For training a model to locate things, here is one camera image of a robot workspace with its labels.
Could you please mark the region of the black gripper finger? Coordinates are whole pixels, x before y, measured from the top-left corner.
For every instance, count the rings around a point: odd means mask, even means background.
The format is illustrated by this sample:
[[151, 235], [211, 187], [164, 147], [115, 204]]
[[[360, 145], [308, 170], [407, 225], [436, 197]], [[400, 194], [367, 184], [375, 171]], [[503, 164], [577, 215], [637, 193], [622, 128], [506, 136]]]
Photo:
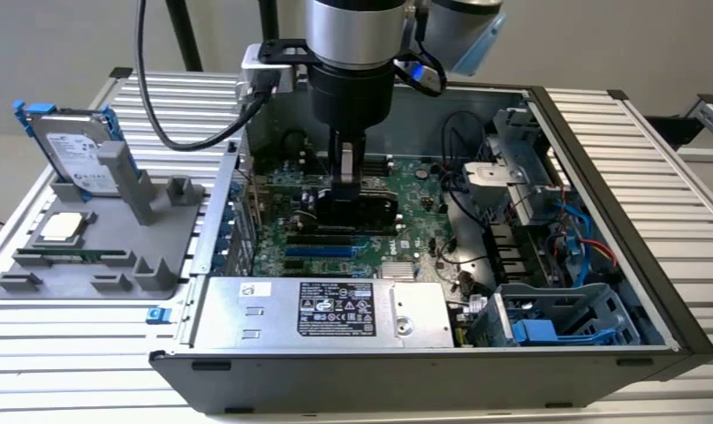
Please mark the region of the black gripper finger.
[[360, 192], [366, 134], [330, 129], [331, 191], [336, 198], [356, 198]]

